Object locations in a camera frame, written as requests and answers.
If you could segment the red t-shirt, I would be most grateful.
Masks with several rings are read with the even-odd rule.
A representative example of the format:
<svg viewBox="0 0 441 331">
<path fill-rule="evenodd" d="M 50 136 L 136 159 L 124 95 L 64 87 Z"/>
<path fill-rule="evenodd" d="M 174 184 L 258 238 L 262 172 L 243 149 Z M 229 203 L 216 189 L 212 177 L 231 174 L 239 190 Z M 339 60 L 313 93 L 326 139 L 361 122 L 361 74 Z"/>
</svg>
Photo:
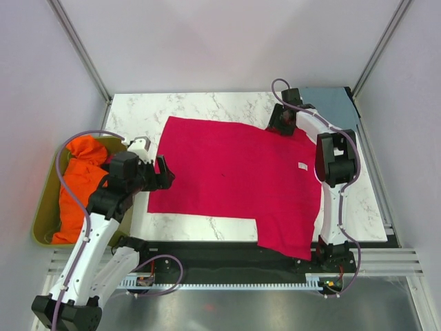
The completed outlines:
<svg viewBox="0 0 441 331">
<path fill-rule="evenodd" d="M 316 146 L 244 123 L 170 117 L 158 147 L 172 186 L 150 194 L 151 213 L 253 219 L 258 245 L 310 260 L 321 184 Z"/>
</svg>

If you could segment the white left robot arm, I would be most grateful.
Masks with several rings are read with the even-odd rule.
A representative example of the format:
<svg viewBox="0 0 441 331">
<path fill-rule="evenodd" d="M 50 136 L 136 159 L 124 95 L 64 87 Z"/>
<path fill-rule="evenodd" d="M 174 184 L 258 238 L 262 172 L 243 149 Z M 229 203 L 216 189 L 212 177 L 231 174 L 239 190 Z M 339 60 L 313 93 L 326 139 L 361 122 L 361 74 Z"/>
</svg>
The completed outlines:
<svg viewBox="0 0 441 331">
<path fill-rule="evenodd" d="M 108 175 L 90 195 L 79 238 L 58 281 L 47 295 L 38 295 L 32 311 L 51 330 L 96 330 L 113 291 L 132 271 L 151 264 L 146 241 L 121 239 L 112 259 L 99 262 L 139 192 L 169 189 L 175 176 L 165 158 L 144 161 L 135 152 L 119 152 Z"/>
</svg>

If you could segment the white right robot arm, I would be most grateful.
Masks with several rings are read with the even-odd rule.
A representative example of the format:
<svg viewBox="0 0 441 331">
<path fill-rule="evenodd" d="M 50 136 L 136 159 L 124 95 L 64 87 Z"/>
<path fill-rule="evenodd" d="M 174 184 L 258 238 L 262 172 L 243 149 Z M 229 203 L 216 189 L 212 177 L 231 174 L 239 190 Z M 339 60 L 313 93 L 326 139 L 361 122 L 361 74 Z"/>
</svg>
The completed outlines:
<svg viewBox="0 0 441 331">
<path fill-rule="evenodd" d="M 360 258 L 350 250 L 360 244 L 346 231 L 347 199 L 350 187 L 361 173 L 356 133 L 343 130 L 302 101 L 298 88 L 274 93 L 274 106 L 267 128 L 284 136 L 303 130 L 316 144 L 314 170 L 322 184 L 323 222 L 312 263 L 326 272 L 357 272 Z"/>
</svg>

